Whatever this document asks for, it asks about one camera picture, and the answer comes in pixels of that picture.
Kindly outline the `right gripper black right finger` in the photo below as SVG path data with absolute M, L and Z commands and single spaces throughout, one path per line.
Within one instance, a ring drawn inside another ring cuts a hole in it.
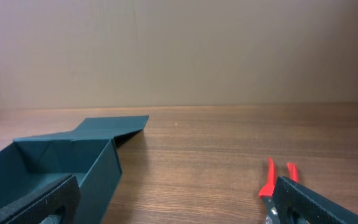
M 358 224 L 358 215 L 288 177 L 278 177 L 273 201 L 281 224 Z

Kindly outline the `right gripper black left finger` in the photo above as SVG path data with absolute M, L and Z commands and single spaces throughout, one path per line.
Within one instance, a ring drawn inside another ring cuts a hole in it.
M 72 224 L 80 198 L 77 179 L 68 174 L 0 208 L 0 224 Z

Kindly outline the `red handled cutters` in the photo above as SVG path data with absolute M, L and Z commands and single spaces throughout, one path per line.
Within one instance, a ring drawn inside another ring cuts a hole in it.
M 279 213 L 276 203 L 273 200 L 273 191 L 277 181 L 275 163 L 271 157 L 268 158 L 268 171 L 266 184 L 259 191 L 259 198 L 263 201 L 267 214 L 265 224 L 280 224 Z M 302 218 L 294 209 L 287 210 L 287 217 L 290 223 L 308 224 L 308 221 Z

